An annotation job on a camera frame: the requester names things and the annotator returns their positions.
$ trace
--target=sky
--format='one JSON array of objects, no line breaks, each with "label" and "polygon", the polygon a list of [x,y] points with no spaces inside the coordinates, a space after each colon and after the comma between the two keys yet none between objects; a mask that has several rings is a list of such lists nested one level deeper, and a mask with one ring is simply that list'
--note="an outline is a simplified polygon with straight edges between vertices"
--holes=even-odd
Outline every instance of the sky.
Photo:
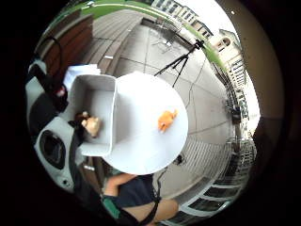
[{"label": "sky", "polygon": [[181,5],[190,7],[198,14],[200,20],[204,22],[214,33],[218,33],[218,29],[225,29],[236,33],[235,28],[229,17],[214,0],[175,0]]}]

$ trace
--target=white round table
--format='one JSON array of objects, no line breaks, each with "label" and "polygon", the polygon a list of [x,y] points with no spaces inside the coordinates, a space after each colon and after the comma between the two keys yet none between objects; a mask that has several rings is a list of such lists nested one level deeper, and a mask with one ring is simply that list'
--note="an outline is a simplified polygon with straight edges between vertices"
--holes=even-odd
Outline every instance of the white round table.
[{"label": "white round table", "polygon": [[[182,98],[166,81],[134,72],[117,79],[116,141],[103,159],[132,174],[150,174],[168,166],[179,155],[188,133]],[[166,110],[178,110],[171,126],[161,133],[157,123]]]}]

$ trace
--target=tiled floor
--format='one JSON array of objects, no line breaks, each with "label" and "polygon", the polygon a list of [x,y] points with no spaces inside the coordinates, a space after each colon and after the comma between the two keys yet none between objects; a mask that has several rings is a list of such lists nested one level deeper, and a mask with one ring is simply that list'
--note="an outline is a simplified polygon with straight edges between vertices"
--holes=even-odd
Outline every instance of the tiled floor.
[{"label": "tiled floor", "polygon": [[[134,71],[155,74],[176,58],[188,53],[188,50],[173,43],[168,51],[159,39],[156,30],[139,25],[132,31],[129,41],[121,53],[115,76],[122,76]],[[176,79],[177,71],[167,69],[158,77],[172,85]],[[223,100],[226,90],[215,77],[201,50],[189,55],[189,59],[182,75],[177,81],[175,90],[187,105],[188,135],[204,143],[223,145],[229,137],[234,136],[234,128],[230,116],[227,115]],[[161,171],[155,173],[154,181]],[[162,177],[162,196],[176,197],[202,178],[181,166],[171,164]]]}]

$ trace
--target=orange toy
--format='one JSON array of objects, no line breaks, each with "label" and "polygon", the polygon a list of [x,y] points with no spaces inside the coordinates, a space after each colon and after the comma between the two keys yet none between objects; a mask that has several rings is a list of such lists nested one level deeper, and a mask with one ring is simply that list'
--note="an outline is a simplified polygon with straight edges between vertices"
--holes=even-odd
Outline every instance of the orange toy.
[{"label": "orange toy", "polygon": [[172,124],[174,118],[178,115],[178,110],[176,109],[173,113],[170,111],[165,111],[158,120],[158,129],[162,133]]}]

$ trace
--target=building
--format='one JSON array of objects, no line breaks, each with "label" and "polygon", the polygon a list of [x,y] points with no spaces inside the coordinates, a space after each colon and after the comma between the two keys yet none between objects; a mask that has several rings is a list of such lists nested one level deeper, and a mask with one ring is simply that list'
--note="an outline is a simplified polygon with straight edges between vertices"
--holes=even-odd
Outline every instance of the building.
[{"label": "building", "polygon": [[246,67],[241,44],[233,32],[219,29],[219,34],[210,38],[220,60],[225,65],[235,89],[246,83]]},{"label": "building", "polygon": [[211,32],[211,30],[208,28],[208,26],[198,19],[196,19],[191,25],[192,25],[192,27],[194,27],[197,30],[197,32],[200,35],[202,35],[207,40],[214,35]]},{"label": "building", "polygon": [[154,0],[151,6],[189,24],[192,24],[198,17],[191,8],[182,6],[174,0]]}]

